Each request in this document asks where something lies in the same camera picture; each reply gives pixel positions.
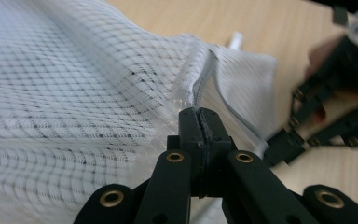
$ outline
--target table surface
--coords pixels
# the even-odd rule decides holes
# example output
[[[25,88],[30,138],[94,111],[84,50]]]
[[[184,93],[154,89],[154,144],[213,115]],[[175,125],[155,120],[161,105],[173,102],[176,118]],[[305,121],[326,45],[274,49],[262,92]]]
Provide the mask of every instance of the table surface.
[[[288,118],[291,92],[304,80],[310,49],[345,30],[332,24],[330,7],[300,0],[108,0],[131,21],[163,36],[193,34],[205,42],[226,45],[233,32],[244,35],[243,50],[267,53],[278,60],[275,75],[277,128]],[[351,100],[335,99],[327,116],[339,112]],[[209,81],[202,105],[219,113],[228,134],[239,148],[244,133],[229,115],[213,81]],[[324,184],[340,189],[358,202],[358,150],[318,148],[290,166],[273,172],[285,186],[301,193],[306,186]]]

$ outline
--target white cloth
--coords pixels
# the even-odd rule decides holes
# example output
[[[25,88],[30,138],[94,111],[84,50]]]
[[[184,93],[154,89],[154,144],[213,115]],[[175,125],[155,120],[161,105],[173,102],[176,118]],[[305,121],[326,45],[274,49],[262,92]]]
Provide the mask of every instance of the white cloth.
[[[270,58],[150,34],[99,0],[0,0],[0,222],[72,223],[101,186],[147,179],[177,113],[200,105],[211,50],[218,76],[248,77],[271,96],[271,71],[242,70]],[[245,103],[245,119],[266,105]]]

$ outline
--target white mesh fabric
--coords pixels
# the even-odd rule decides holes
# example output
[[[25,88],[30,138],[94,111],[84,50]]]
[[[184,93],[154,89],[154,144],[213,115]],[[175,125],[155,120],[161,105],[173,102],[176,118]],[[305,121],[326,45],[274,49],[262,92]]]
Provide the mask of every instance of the white mesh fabric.
[[[199,104],[210,49],[99,0],[0,0],[0,222],[71,223],[99,187],[148,178],[131,170]]]

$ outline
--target wooden table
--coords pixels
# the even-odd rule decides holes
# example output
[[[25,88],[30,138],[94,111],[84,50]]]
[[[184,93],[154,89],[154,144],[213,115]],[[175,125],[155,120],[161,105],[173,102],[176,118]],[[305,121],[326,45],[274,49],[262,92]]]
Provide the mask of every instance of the wooden table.
[[[238,31],[244,35],[243,50],[274,56],[278,60],[274,84],[277,128],[287,120],[291,91],[304,79],[310,49],[345,32],[332,24],[329,7],[300,0],[108,2],[135,24],[157,35],[191,33],[206,42],[225,45]],[[335,114],[345,102],[348,100],[330,104],[328,113]],[[202,105],[218,111],[238,147],[245,146],[241,141],[244,133],[229,115],[211,80]],[[340,189],[358,202],[358,150],[315,149],[290,167],[281,164],[273,171],[287,188],[298,193],[306,186],[324,184]]]

